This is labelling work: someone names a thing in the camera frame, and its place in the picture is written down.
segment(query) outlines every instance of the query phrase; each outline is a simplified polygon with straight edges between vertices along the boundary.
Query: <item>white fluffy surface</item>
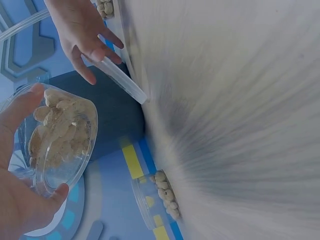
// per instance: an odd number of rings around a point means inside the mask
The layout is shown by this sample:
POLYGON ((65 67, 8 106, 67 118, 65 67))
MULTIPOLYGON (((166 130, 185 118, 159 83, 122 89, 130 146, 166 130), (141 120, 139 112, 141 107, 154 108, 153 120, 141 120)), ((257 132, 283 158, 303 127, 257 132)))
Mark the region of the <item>white fluffy surface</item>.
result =
POLYGON ((184 235, 319 239, 320 1, 120 2, 184 235))

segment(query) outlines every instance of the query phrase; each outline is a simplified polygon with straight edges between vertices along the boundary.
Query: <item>hand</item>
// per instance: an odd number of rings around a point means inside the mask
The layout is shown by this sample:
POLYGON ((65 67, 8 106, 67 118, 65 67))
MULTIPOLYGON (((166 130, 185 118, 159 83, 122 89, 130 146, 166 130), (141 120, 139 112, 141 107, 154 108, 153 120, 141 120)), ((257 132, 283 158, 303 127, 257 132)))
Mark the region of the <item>hand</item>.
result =
POLYGON ((64 53, 74 69, 90 84, 94 85, 96 78, 84 64, 81 55, 96 62, 107 56, 115 64, 121 64, 121 58, 108 48, 98 35, 121 49, 124 45, 105 26, 90 0, 45 0, 45 4, 58 31, 64 53))
POLYGON ((62 184, 50 198, 34 193, 23 181, 8 171, 13 153, 14 133, 44 97, 44 87, 37 83, 30 92, 17 97, 0 113, 0 236, 17 240, 22 234, 43 228, 66 200, 69 187, 62 184))

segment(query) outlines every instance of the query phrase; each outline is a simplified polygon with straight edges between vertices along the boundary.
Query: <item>plastic jar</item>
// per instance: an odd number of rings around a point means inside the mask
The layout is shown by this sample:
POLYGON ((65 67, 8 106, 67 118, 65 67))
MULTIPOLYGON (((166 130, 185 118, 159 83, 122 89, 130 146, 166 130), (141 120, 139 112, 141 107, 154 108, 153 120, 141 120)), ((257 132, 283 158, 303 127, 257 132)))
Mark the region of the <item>plastic jar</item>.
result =
MULTIPOLYGON (((2 110, 32 86, 21 87, 2 110)), ((27 180, 37 194, 49 197, 62 183, 72 189, 82 176, 95 146, 98 114, 91 101, 52 85, 43 86, 42 111, 37 108, 37 113, 27 116, 14 135, 9 171, 27 180)))
POLYGON ((142 218, 149 230, 175 222, 167 213, 164 200, 159 197, 159 188, 155 183, 155 175, 148 174, 133 179, 132 189, 142 218))

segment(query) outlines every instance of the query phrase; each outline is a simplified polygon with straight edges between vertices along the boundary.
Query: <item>plastic tube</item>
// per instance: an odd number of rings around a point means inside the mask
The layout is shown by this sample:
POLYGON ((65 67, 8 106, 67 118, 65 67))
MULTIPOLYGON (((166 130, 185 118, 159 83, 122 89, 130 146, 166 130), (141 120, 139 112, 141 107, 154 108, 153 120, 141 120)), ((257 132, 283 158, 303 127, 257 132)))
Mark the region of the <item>plastic tube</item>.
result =
POLYGON ((48 9, 44 9, 41 11, 38 11, 37 13, 31 15, 30 17, 26 18, 25 20, 17 23, 16 25, 13 25, 12 27, 8 28, 4 32, 0 34, 0 42, 3 42, 12 36, 16 35, 23 29, 26 29, 27 27, 40 22, 42 19, 45 19, 50 16, 50 13, 48 9))
POLYGON ((109 75, 123 90, 141 105, 147 100, 147 95, 132 81, 120 68, 117 67, 109 58, 104 57, 103 61, 94 62, 94 65, 109 75))
MULTIPOLYGON (((0 34, 0 42, 5 41, 23 29, 40 22, 50 16, 48 9, 41 10, 25 20, 17 23, 0 34)), ((132 98, 141 105, 147 100, 147 95, 138 87, 138 85, 129 78, 120 68, 118 68, 109 58, 105 57, 101 62, 95 62, 94 65, 109 75, 115 83, 123 88, 132 98)))

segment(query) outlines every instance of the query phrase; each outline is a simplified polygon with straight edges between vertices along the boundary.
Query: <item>clear plastic bowl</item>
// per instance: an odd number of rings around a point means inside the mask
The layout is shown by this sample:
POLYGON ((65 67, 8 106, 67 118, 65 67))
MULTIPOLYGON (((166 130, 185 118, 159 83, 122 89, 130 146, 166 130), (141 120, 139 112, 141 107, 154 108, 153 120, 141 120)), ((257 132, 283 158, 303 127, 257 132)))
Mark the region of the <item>clear plastic bowl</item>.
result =
POLYGON ((164 201, 158 195, 152 174, 132 180, 132 189, 142 218, 149 230, 169 225, 175 220, 166 212, 164 201))
MULTIPOLYGON (((27 93, 32 86, 32 84, 27 84, 18 89, 6 101, 1 111, 7 108, 15 98, 27 93)), ((68 184, 69 188, 72 189, 84 173, 96 142, 98 113, 95 105, 87 99, 63 91, 52 85, 43 84, 43 86, 45 90, 61 94, 59 101, 71 100, 73 103, 81 102, 85 106, 83 111, 74 111, 70 115, 70 118, 63 118, 63 123, 69 126, 68 129, 71 126, 75 129, 72 139, 68 138, 65 141, 66 138, 60 136, 59 139, 54 140, 50 134, 41 139, 41 144, 44 144, 43 149, 45 150, 43 151, 44 154, 40 154, 41 156, 36 158, 36 163, 32 163, 29 158, 33 155, 29 151, 29 141, 32 138, 33 131, 39 126, 42 128, 43 123, 35 120, 34 115, 31 114, 24 119, 14 135, 14 148, 9 164, 9 171, 25 183, 28 183, 29 187, 37 194, 49 197, 62 183, 68 184), (61 147, 52 148, 54 146, 53 143, 57 143, 58 140, 63 142, 63 146, 60 144, 59 146, 61 147), (67 154, 62 154, 62 148, 68 145, 68 143, 70 143, 72 150, 66 151, 67 154)), ((41 106, 46 106, 45 98, 41 101, 39 107, 41 106)), ((57 132, 61 125, 52 124, 46 127, 46 129, 50 129, 51 133, 57 132)))

